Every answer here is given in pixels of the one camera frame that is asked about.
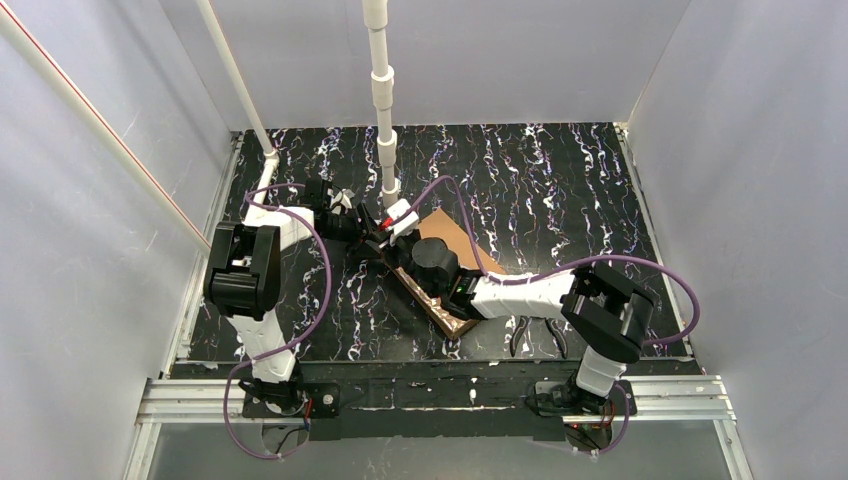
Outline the brown cardboard express box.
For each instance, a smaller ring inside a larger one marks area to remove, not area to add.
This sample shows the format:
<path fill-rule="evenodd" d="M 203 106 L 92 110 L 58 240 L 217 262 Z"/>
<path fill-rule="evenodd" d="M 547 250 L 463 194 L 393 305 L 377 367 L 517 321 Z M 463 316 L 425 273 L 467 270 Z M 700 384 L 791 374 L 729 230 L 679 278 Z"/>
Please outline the brown cardboard express box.
<path fill-rule="evenodd" d="M 459 276 L 450 292 L 442 297 L 429 297 L 413 280 L 399 267 L 394 246 L 387 245 L 384 250 L 384 260 L 396 277 L 413 295 L 418 304 L 423 307 L 429 318 L 442 330 L 450 340 L 456 340 L 480 322 L 480 319 L 469 313 L 460 304 L 470 298 L 468 289 L 457 289 L 458 282 L 469 271 L 478 269 L 477 262 L 481 261 L 487 271 L 503 274 L 504 268 L 497 261 L 471 241 L 467 233 L 443 210 L 437 209 L 420 220 L 417 228 L 401 239 L 419 240 L 437 237 L 445 241 L 448 248 L 456 253 L 459 259 Z"/>

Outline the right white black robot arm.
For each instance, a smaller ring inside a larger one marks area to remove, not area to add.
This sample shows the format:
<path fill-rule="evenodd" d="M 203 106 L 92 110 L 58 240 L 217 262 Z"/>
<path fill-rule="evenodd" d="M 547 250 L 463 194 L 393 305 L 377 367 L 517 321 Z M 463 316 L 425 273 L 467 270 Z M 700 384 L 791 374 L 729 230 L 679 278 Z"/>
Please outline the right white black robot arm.
<path fill-rule="evenodd" d="M 604 412 L 614 384 L 641 357 L 657 303 L 655 294 L 605 261 L 537 279 L 464 268 L 439 238 L 399 240 L 386 256 L 424 296 L 458 319 L 534 317 L 572 326 L 587 348 L 567 382 L 539 400 L 539 410 L 547 414 Z"/>

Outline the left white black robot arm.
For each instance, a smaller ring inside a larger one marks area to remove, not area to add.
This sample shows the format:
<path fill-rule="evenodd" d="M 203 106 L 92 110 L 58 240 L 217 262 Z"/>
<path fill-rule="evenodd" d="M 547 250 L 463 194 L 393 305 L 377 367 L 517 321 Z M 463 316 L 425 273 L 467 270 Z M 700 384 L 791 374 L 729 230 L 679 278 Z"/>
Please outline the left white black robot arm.
<path fill-rule="evenodd" d="M 327 241 L 361 244 L 378 222 L 351 197 L 328 180 L 309 180 L 296 205 L 254 205 L 244 221 L 221 221 L 215 228 L 203 296 L 236 330 L 249 358 L 251 376 L 240 388 L 275 413 L 293 415 L 309 402 L 276 314 L 282 253 L 308 238 L 320 247 Z"/>

